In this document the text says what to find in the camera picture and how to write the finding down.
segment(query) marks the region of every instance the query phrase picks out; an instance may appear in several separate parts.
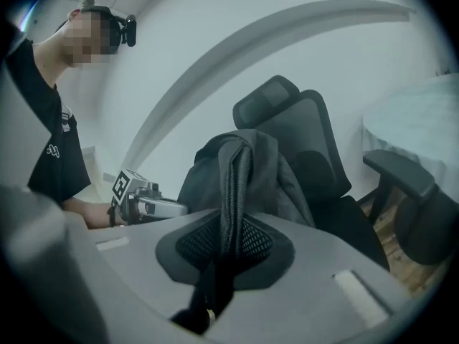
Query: man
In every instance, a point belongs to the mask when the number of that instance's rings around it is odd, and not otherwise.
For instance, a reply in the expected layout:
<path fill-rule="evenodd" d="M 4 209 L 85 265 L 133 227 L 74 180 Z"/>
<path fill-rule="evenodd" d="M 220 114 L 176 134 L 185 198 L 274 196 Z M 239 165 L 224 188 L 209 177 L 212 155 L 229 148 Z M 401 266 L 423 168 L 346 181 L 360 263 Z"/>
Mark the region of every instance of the man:
<path fill-rule="evenodd" d="M 77 121 L 62 104 L 56 81 L 69 67 L 100 61 L 102 54 L 114 53 L 119 44 L 117 24 L 110 11 L 76 9 L 48 39 L 24 41 L 6 58 L 6 65 L 35 115 L 51 133 L 40 156 L 29 188 L 56 201 L 65 211 L 79 213 L 90 229 L 124 224 L 118 211 L 108 214 L 110 204 L 93 204 L 74 197 L 90 185 L 77 133 Z"/>

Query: white table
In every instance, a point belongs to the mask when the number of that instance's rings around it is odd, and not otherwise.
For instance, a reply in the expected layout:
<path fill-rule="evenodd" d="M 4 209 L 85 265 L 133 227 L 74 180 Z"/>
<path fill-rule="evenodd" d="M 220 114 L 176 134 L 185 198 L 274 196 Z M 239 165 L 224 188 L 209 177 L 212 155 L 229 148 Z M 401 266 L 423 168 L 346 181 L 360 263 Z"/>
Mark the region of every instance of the white table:
<path fill-rule="evenodd" d="M 443 75 L 380 100 L 363 116 L 363 151 L 416 161 L 459 203 L 459 74 Z"/>

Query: shirt sleeve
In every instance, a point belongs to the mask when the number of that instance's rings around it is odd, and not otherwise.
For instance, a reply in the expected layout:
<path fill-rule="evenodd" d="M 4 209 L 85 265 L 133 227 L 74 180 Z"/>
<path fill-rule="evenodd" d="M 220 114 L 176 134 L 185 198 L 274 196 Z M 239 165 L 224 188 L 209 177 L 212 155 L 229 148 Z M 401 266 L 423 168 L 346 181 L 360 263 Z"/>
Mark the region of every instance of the shirt sleeve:
<path fill-rule="evenodd" d="M 77 121 L 69 119 L 70 129 L 62 134 L 62 200 L 68 200 L 91 184 L 78 138 Z"/>

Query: neck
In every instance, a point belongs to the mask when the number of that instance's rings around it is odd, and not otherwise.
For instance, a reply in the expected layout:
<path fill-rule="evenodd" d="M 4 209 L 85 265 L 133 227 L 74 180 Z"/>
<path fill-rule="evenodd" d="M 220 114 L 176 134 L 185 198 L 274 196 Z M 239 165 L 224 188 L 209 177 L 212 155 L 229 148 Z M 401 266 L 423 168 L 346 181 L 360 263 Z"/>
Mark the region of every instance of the neck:
<path fill-rule="evenodd" d="M 62 38 L 58 33 L 46 41 L 33 45 L 35 64 L 44 81 L 54 88 L 57 79 L 68 68 L 60 47 Z"/>

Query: black armrest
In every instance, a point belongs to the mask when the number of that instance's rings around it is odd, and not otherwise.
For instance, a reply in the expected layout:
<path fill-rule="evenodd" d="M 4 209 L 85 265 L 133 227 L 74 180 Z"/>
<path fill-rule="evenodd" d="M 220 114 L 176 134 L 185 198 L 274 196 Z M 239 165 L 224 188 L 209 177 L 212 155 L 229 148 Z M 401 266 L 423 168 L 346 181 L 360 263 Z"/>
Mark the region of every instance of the black armrest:
<path fill-rule="evenodd" d="M 409 197 L 426 201 L 435 189 L 435 179 L 422 166 L 387 150 L 373 150 L 364 156 L 364 163 L 381 174 L 385 181 Z"/>

